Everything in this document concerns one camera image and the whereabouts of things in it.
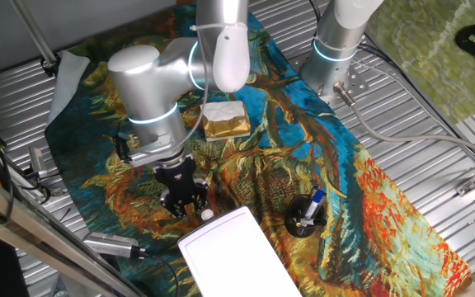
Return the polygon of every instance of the colorful tablecloth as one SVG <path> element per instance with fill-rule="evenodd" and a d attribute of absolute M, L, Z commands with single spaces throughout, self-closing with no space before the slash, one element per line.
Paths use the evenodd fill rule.
<path fill-rule="evenodd" d="M 386 0 L 367 33 L 454 122 L 475 115 L 475 57 L 455 44 L 475 0 Z"/>
<path fill-rule="evenodd" d="M 173 219 L 158 203 L 164 186 L 149 168 L 132 168 L 115 154 L 111 136 L 126 114 L 106 62 L 132 45 L 162 51 L 178 36 L 194 36 L 188 29 L 194 23 L 194 5 L 174 7 L 76 47 L 73 53 L 91 63 L 46 130 L 89 229 L 136 238 L 164 257 L 180 278 L 180 296 L 200 295 L 176 245 L 200 222 L 195 215 Z M 234 94 L 211 92 L 209 100 L 243 101 L 252 135 L 207 143 L 197 131 L 186 142 L 197 162 L 195 175 L 209 183 L 209 207 L 221 215 L 247 205 L 305 297 L 452 295 L 469 275 L 468 265 L 300 80 L 252 15 L 248 25 L 247 85 Z M 186 127 L 199 115 L 201 95 L 193 91 L 179 99 Z M 131 128 L 126 123 L 123 129 Z M 293 238 L 284 227 L 287 206 L 313 186 L 327 193 L 327 225 L 309 238 Z M 172 274 L 158 262 L 125 260 L 120 267 L 150 295 L 173 294 Z"/>

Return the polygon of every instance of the black cable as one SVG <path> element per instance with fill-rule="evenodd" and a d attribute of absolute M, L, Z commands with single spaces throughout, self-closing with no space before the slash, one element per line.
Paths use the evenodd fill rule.
<path fill-rule="evenodd" d="M 69 211 L 71 211 L 71 208 L 70 208 L 70 207 L 67 209 L 67 211 L 65 212 L 65 214 L 62 215 L 62 217 L 59 219 L 60 222 L 65 218 L 65 216 L 67 216 L 67 214 L 69 213 Z"/>
<path fill-rule="evenodd" d="M 317 18 L 317 23 L 320 22 L 320 11 L 318 8 L 314 5 L 313 0 L 309 0 L 309 3 L 311 4 L 311 7 L 313 8 L 314 11 L 314 16 Z"/>
<path fill-rule="evenodd" d="M 147 252 L 140 252 L 139 255 L 140 255 L 141 257 L 145 257 L 145 258 L 151 257 L 151 258 L 153 258 L 153 259 L 155 259 L 155 260 L 158 260 L 158 261 L 160 261 L 162 264 L 166 265 L 166 266 L 170 269 L 170 271 L 171 271 L 172 274 L 173 274 L 173 278 L 175 279 L 175 287 L 176 287 L 176 288 L 175 288 L 175 297 L 177 297 L 177 296 L 179 295 L 179 279 L 177 278 L 177 274 L 176 274 L 175 271 L 173 270 L 173 267 L 172 267 L 168 262 L 166 262 L 166 260 L 162 259 L 161 257 L 157 257 L 157 256 L 155 256 L 155 255 L 150 255 L 150 254 L 148 254 Z"/>
<path fill-rule="evenodd" d="M 45 191 L 45 199 L 40 202 L 41 205 L 45 204 L 47 201 L 50 200 L 50 190 L 46 186 L 41 186 L 41 188 Z"/>

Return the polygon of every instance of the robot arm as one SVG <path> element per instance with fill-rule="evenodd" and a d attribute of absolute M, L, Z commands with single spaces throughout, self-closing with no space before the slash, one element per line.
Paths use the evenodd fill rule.
<path fill-rule="evenodd" d="M 195 162 L 181 145 L 186 129 L 176 99 L 196 87 L 235 92 L 245 84 L 250 71 L 247 11 L 248 0 L 199 0 L 197 26 L 192 28 L 199 39 L 178 38 L 161 54 L 152 46 L 137 45 L 109 61 L 110 76 L 141 145 L 129 148 L 129 137 L 120 134 L 117 153 L 134 167 L 153 168 L 157 180 L 168 187 L 161 204 L 174 216 L 186 216 L 184 205 L 193 203 L 201 211 L 206 204 L 206 183 L 193 178 Z"/>
<path fill-rule="evenodd" d="M 323 13 L 313 49 L 300 76 L 322 100 L 336 96 L 336 83 L 344 83 L 369 18 L 383 0 L 331 0 Z"/>

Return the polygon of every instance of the metal rod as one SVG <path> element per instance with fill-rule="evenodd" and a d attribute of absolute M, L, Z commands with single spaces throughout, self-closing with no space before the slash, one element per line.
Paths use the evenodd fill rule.
<path fill-rule="evenodd" d="M 0 187 L 0 214 L 7 207 L 8 193 Z M 144 296 L 33 198 L 14 201 L 11 221 L 0 225 L 0 239 L 105 296 Z"/>
<path fill-rule="evenodd" d="M 56 56 L 54 55 L 53 51 L 50 50 L 49 46 L 47 45 L 47 42 L 45 42 L 45 38 L 41 34 L 38 24 L 36 24 L 36 22 L 34 21 L 34 18 L 27 9 L 25 3 L 22 0 L 8 1 L 16 11 L 17 15 L 20 17 L 21 21 L 23 21 L 23 24 L 29 31 L 32 40 L 36 44 L 36 47 L 45 59 L 45 67 L 48 68 L 49 66 L 56 65 Z"/>

